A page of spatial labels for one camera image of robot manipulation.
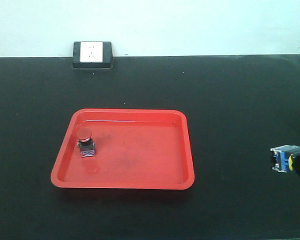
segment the black tabletop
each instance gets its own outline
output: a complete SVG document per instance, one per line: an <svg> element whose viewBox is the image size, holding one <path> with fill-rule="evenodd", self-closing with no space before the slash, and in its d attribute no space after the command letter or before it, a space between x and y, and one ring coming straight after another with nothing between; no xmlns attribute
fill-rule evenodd
<svg viewBox="0 0 300 240"><path fill-rule="evenodd" d="M51 170L74 112L172 109L187 116L187 190L61 189ZM270 151L300 146L300 55L0 58L0 239L300 238L300 179Z"/></svg>

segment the blue connector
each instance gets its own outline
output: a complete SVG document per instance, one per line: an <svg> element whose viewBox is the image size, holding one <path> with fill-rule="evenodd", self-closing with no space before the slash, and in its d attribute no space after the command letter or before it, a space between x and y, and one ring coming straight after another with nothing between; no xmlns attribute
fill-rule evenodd
<svg viewBox="0 0 300 240"><path fill-rule="evenodd" d="M272 169L282 173L294 172L294 158L300 154L300 146L284 145L271 148Z"/></svg>

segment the red tray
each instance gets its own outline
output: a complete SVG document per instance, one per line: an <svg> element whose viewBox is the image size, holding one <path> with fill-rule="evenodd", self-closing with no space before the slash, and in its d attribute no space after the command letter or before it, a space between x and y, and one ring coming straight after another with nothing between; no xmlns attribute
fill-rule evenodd
<svg viewBox="0 0 300 240"><path fill-rule="evenodd" d="M80 155L81 127L92 130L95 156ZM61 188L183 190L194 180L187 119L176 110L79 110L51 172Z"/></svg>

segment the wall socket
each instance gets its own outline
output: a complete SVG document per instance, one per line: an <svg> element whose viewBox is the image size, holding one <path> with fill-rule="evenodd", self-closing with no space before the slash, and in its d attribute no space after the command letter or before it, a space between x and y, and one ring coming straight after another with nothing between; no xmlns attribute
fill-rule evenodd
<svg viewBox="0 0 300 240"><path fill-rule="evenodd" d="M82 41L80 44L80 62L81 63L102 63L103 42Z"/></svg>
<svg viewBox="0 0 300 240"><path fill-rule="evenodd" d="M104 70L113 67L110 41L75 41L72 66L74 70Z"/></svg>

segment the white outlet faceplate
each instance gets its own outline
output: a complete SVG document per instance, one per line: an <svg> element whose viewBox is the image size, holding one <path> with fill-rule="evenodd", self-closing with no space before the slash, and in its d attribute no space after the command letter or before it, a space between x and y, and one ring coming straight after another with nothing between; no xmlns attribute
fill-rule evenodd
<svg viewBox="0 0 300 240"><path fill-rule="evenodd" d="M80 43L80 62L102 63L104 54L103 46L102 41L82 41Z"/></svg>

